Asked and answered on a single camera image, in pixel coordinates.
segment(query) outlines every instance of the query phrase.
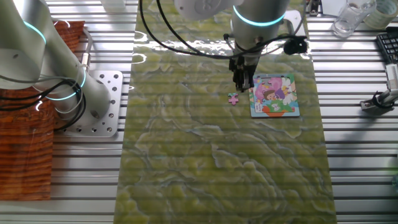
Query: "black cable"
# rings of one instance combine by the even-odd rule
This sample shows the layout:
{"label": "black cable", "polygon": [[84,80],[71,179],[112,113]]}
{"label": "black cable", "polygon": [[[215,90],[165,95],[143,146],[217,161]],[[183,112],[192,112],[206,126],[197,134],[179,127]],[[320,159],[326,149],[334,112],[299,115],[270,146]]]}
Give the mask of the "black cable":
{"label": "black cable", "polygon": [[[282,40],[282,39],[297,39],[297,38],[300,38],[300,37],[297,37],[296,35],[278,36],[278,37],[273,38],[273,39],[271,39],[271,40],[268,40],[268,41],[266,41],[266,42],[261,42],[260,44],[257,44],[255,47],[253,47],[253,48],[251,48],[251,49],[249,49],[249,50],[246,50],[246,51],[243,51],[243,52],[241,52],[241,53],[239,53],[239,54],[231,55],[231,56],[225,56],[225,55],[208,55],[208,54],[204,54],[204,53],[201,53],[201,52],[198,53],[198,52],[196,52],[196,51],[198,51],[197,49],[194,50],[195,52],[189,52],[189,51],[184,51],[184,50],[178,50],[178,49],[175,49],[175,48],[172,48],[172,47],[169,47],[169,46],[163,44],[163,43],[162,43],[159,39],[157,39],[157,38],[154,36],[154,34],[150,31],[150,29],[149,29],[149,27],[148,27],[148,25],[147,25],[147,23],[146,23],[146,20],[145,20],[144,10],[143,10],[142,3],[143,3],[143,0],[139,0],[140,16],[141,16],[142,23],[143,23],[143,25],[144,25],[146,31],[147,31],[148,34],[150,35],[150,37],[152,37],[153,40],[156,41],[159,45],[165,47],[165,48],[168,49],[168,50],[171,50],[171,51],[173,51],[173,52],[176,52],[176,53],[188,54],[188,55],[195,55],[195,56],[203,56],[203,57],[208,57],[208,58],[213,58],[213,59],[219,59],[219,60],[230,60],[230,59],[233,59],[233,58],[238,58],[238,57],[243,56],[243,55],[245,55],[245,54],[249,54],[249,53],[256,52],[256,51],[258,51],[259,49],[261,49],[262,47],[264,47],[265,45],[272,43],[273,41]],[[160,5],[160,8],[159,8],[159,12],[161,13],[161,15],[162,15],[162,17],[163,17],[163,19],[164,19],[166,25],[167,25],[168,28],[170,29],[170,31],[172,31],[173,34],[175,34],[177,38],[179,37],[178,39],[182,39],[182,38],[173,30],[173,28],[171,27],[171,25],[170,25],[170,23],[168,22],[167,18],[165,18],[165,15],[164,15],[164,12],[163,12],[163,10],[162,10],[162,8],[161,8],[161,5]]]}
{"label": "black cable", "polygon": [[77,102],[80,101],[81,98],[83,98],[83,101],[81,102],[82,104],[79,105],[79,109],[78,112],[73,116],[73,118],[64,126],[61,126],[60,128],[55,128],[54,131],[60,131],[60,130],[64,130],[69,128],[70,126],[74,125],[85,113],[86,111],[86,96],[83,94],[83,91],[81,90],[80,85],[75,85],[74,89],[77,93],[80,94],[76,94],[76,99]]}
{"label": "black cable", "polygon": [[381,105],[381,104],[379,103],[379,100],[377,100],[377,97],[376,97],[378,94],[379,94],[379,92],[377,91],[377,92],[373,95],[373,97],[372,97],[372,103],[373,103],[375,106],[377,106],[378,108],[381,108],[381,109],[391,109],[392,107],[395,106],[395,102],[392,102],[391,105],[389,105],[389,106]]}
{"label": "black cable", "polygon": [[60,128],[55,128],[54,131],[60,131],[60,130],[64,130],[69,128],[70,126],[74,125],[85,113],[86,111],[86,96],[84,94],[81,94],[83,97],[83,108],[79,108],[79,112],[80,113],[76,113],[76,115],[64,126],[60,127]]}
{"label": "black cable", "polygon": [[75,82],[72,82],[71,80],[63,80],[62,82],[56,84],[55,86],[49,88],[48,90],[43,91],[42,93],[39,93],[37,95],[34,96],[28,96],[28,97],[23,97],[23,98],[8,98],[8,97],[0,97],[0,100],[9,100],[9,101],[22,101],[22,100],[29,100],[29,99],[33,99],[36,97],[39,97],[38,100],[35,100],[34,102],[28,103],[24,106],[20,106],[18,108],[3,108],[0,107],[0,111],[18,111],[18,110],[23,110],[26,108],[30,108],[31,106],[36,105],[38,102],[40,102],[41,100],[43,100],[46,96],[48,96],[52,91],[54,91],[54,89],[62,86],[62,85],[69,85],[73,87],[73,90],[76,92],[76,98],[78,100],[78,102],[80,101],[80,98],[83,97],[83,105],[79,106],[79,112],[76,113],[74,115],[74,117],[64,126],[60,127],[60,128],[55,128],[54,131],[59,131],[59,130],[63,130],[66,128],[69,128],[70,126],[74,125],[85,113],[86,110],[86,97],[83,94],[83,91],[81,90],[80,85],[76,85]]}
{"label": "black cable", "polygon": [[55,86],[51,87],[50,89],[45,90],[45,91],[43,91],[42,93],[38,93],[38,94],[33,95],[33,96],[27,96],[27,97],[22,97],[22,98],[18,98],[18,97],[17,97],[17,98],[10,98],[10,97],[1,97],[1,96],[0,96],[0,100],[12,100],[12,101],[30,100],[30,99],[34,99],[34,98],[40,97],[40,96],[42,96],[43,94],[46,94],[46,92],[48,92],[49,90],[54,91],[54,89],[56,89],[56,88],[58,88],[58,87],[60,87],[60,86],[62,86],[62,85],[65,85],[65,84],[66,84],[66,80],[63,80],[62,82],[56,84]]}
{"label": "black cable", "polygon": [[189,49],[193,50],[194,52],[196,52],[197,54],[201,55],[204,54],[202,52],[200,52],[198,49],[192,47],[190,44],[188,44],[184,39],[182,39],[182,37],[176,33],[176,31],[173,29],[173,27],[170,25],[169,21],[166,18],[166,15],[164,14],[164,11],[162,9],[162,4],[160,3],[160,0],[156,0],[157,3],[157,7],[159,8],[159,12],[160,15],[163,18],[163,21],[165,22],[166,26],[169,28],[169,30],[174,34],[174,36],[181,41],[181,43],[183,43],[185,46],[187,46]]}
{"label": "black cable", "polygon": [[9,100],[9,101],[22,101],[22,100],[30,100],[36,97],[39,97],[37,100],[28,103],[24,106],[20,106],[18,108],[3,108],[0,107],[0,111],[19,111],[19,110],[23,110],[26,108],[30,108],[31,106],[36,105],[38,102],[40,102],[41,100],[43,100],[46,96],[48,96],[52,91],[54,91],[54,89],[62,86],[62,85],[66,85],[68,84],[68,82],[66,80],[56,84],[55,86],[51,87],[50,89],[43,91],[42,93],[38,94],[38,95],[34,95],[34,96],[28,96],[28,97],[23,97],[23,98],[8,98],[8,97],[0,97],[0,100]]}

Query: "metal clamp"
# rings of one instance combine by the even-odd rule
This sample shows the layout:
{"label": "metal clamp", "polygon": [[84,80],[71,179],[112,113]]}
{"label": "metal clamp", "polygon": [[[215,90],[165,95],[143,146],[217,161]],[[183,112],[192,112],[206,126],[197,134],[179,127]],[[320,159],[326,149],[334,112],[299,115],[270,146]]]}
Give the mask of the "metal clamp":
{"label": "metal clamp", "polygon": [[321,3],[321,0],[311,0],[310,1],[310,3],[308,4],[308,11],[310,12],[310,16],[318,15],[320,3]]}
{"label": "metal clamp", "polygon": [[380,102],[378,101],[376,95],[377,93],[373,96],[372,99],[360,102],[361,109],[363,112],[366,112],[367,114],[371,115],[380,116],[394,110],[394,104],[391,104],[391,106],[381,107]]}

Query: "puzzle piece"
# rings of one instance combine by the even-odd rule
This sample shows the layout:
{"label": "puzzle piece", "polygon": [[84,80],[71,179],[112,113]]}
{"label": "puzzle piece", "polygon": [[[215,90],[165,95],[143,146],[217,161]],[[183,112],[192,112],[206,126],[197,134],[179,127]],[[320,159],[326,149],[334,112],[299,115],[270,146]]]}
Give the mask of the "puzzle piece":
{"label": "puzzle piece", "polygon": [[237,93],[228,93],[228,96],[231,97],[231,99],[229,99],[228,102],[232,103],[233,106],[235,106],[236,103],[239,102],[239,99],[237,99],[238,97]]}

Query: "cartoon illustration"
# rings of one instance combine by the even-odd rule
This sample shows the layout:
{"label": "cartoon illustration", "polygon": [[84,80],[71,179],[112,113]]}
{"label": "cartoon illustration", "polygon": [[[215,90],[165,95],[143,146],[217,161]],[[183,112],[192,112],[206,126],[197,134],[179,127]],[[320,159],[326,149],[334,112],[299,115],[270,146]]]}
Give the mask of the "cartoon illustration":
{"label": "cartoon illustration", "polygon": [[258,75],[250,90],[252,117],[300,116],[292,74]]}

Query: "blue led ring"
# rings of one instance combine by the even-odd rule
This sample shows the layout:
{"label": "blue led ring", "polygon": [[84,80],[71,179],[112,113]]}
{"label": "blue led ring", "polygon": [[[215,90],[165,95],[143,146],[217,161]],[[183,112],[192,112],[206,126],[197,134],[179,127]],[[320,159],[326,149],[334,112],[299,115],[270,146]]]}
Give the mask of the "blue led ring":
{"label": "blue led ring", "polygon": [[[84,86],[85,83],[86,83],[86,70],[83,68],[83,71],[84,71],[84,73],[85,73],[85,76],[84,76],[83,82],[81,83],[80,88],[83,88],[83,86]],[[61,99],[53,99],[53,98],[49,98],[49,97],[47,97],[47,99],[49,99],[49,100],[54,100],[54,101],[67,100],[67,99],[69,99],[69,98],[75,96],[77,92],[78,92],[78,91],[72,93],[71,95],[69,95],[69,96],[67,96],[67,97],[61,98]]]}
{"label": "blue led ring", "polygon": [[30,23],[28,23],[28,22],[26,22],[26,21],[24,21],[24,23],[25,23],[25,25],[26,25],[27,27],[29,27],[29,28],[31,28],[32,30],[36,31],[36,33],[38,33],[38,34],[43,38],[44,44],[47,44],[47,41],[46,41],[46,39],[45,39],[43,33],[41,33],[41,32],[40,32],[36,27],[34,27],[32,24],[30,24]]}
{"label": "blue led ring", "polygon": [[238,10],[236,9],[235,6],[234,6],[234,11],[235,11],[235,14],[236,14],[243,22],[245,22],[245,23],[247,23],[247,24],[250,24],[250,25],[252,25],[252,26],[258,26],[258,27],[267,27],[267,26],[274,25],[274,24],[280,22],[282,19],[284,19],[285,15],[286,15],[286,12],[285,12],[280,18],[278,18],[278,19],[276,19],[276,20],[274,20],[274,21],[271,21],[271,22],[254,22],[254,21],[251,21],[251,20],[246,19],[245,17],[243,17],[243,16],[238,12]]}

